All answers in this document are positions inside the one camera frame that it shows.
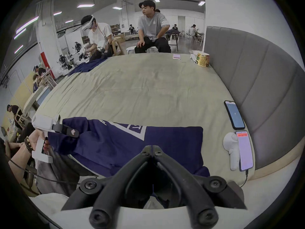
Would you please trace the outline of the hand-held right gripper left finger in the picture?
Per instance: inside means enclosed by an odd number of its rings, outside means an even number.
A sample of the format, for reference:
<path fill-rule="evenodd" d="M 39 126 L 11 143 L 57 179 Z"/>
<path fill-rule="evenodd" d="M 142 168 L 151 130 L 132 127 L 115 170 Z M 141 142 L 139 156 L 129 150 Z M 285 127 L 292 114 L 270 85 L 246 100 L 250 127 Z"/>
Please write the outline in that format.
<path fill-rule="evenodd" d="M 152 158 L 152 146 L 146 146 L 115 175 L 103 179 L 87 178 L 64 204 L 62 211 L 93 206 L 89 223 L 93 228 L 110 228 L 120 206 L 124 190 L 133 176 Z"/>

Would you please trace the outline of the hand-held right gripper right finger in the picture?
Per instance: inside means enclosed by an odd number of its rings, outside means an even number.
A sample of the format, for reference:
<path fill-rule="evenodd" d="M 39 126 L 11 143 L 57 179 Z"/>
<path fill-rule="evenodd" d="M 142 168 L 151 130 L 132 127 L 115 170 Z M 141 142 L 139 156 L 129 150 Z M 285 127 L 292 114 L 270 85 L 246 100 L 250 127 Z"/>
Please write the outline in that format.
<path fill-rule="evenodd" d="M 152 157 L 157 167 L 164 171 L 177 187 L 178 205 L 183 201 L 187 206 L 193 228 L 214 227 L 219 220 L 216 206 L 247 209 L 224 178 L 193 175 L 165 154 L 159 146 L 152 147 Z"/>

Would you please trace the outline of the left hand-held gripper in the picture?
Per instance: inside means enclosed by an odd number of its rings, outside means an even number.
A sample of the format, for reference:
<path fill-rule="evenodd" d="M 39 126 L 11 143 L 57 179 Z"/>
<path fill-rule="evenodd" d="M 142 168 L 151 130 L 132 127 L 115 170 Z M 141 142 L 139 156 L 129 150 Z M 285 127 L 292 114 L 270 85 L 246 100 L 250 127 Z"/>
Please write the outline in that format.
<path fill-rule="evenodd" d="M 32 119 L 32 125 L 35 129 L 41 130 L 44 133 L 45 138 L 48 137 L 48 132 L 57 132 L 67 135 L 72 138 L 79 137 L 79 131 L 64 124 L 59 124 L 60 115 L 57 114 L 54 117 L 49 117 L 41 114 L 34 115 Z M 39 138 L 36 146 L 36 150 L 32 151 L 32 158 L 37 162 L 53 163 L 53 158 L 46 155 L 43 151 L 44 140 Z"/>

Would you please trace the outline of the person's left hand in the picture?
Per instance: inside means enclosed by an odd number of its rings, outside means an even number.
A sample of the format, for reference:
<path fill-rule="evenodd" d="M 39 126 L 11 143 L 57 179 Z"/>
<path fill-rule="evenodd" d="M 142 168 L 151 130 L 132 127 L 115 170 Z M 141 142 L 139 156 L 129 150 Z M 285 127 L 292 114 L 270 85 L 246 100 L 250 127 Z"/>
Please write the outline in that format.
<path fill-rule="evenodd" d="M 48 140 L 45 140 L 44 133 L 41 130 L 36 129 L 28 137 L 29 143 L 33 151 L 36 150 L 36 146 L 39 138 L 44 140 L 44 146 L 43 146 L 44 151 L 48 151 L 49 149 L 51 149 L 50 142 Z"/>

